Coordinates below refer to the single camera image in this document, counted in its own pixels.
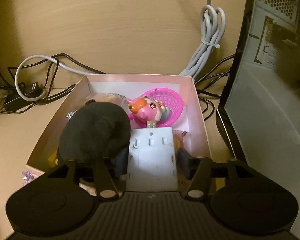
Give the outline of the black plush toy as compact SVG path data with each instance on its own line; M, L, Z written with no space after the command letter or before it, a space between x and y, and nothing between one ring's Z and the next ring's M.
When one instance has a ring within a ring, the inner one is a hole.
M57 158L78 163L113 159L128 146L130 131L129 117L121 106L89 100L62 130Z

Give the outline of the pink cardboard box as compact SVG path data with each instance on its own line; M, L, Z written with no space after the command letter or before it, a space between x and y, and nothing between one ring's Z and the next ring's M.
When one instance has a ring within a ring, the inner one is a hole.
M58 165L51 168L47 159L51 155L57 156L58 143L66 124L74 113L83 107L95 93L116 93L134 99L141 96L144 92L155 88L169 88L176 91L182 98L184 107L180 118L171 126L172 130L190 132L190 137L185 141L185 150L193 157L202 158L210 155L209 142L206 137L206 128L203 120L202 111L193 79L186 76L173 75L145 75L145 74L104 74L87 75L79 81L72 92L61 104L47 128L39 138L34 147L27 165L38 174L53 172L57 177L61 172L68 168L71 163L76 165L76 177L84 188L97 195L94 175L93 162L78 163L74 160L63 161L58 158ZM131 132L141 128L134 120L130 120ZM148 121L146 128L158 127L155 121ZM186 178L178 164L178 153L175 153L178 191L185 192L191 179ZM113 178L119 193L126 190L127 174L119 179Z

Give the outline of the computer tower case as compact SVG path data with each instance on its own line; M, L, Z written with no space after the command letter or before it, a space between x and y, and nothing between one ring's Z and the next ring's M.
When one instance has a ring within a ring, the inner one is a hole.
M235 158L300 181L300 0L246 0L217 123Z

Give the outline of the purple crystal bead ornament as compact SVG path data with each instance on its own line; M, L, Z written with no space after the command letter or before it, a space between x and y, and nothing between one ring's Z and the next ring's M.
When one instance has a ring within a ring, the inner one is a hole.
M22 175L23 175L23 186L29 184L34 179L36 179L36 176L34 176L30 170L23 171Z

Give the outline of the white multi-port charger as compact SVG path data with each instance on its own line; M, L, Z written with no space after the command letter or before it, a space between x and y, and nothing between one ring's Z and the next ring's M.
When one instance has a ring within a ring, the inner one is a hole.
M178 191L178 175L171 127L139 128L131 132L126 190Z

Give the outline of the pink plastic toy basket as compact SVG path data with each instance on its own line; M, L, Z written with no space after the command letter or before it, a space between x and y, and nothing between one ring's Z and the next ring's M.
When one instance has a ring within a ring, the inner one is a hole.
M171 127L181 116L184 103L181 96L174 90L169 88L155 88L144 92L141 96L147 96L155 100L161 101L170 109L170 115L165 121L155 121L158 127ZM145 128L147 123L134 120L141 128Z

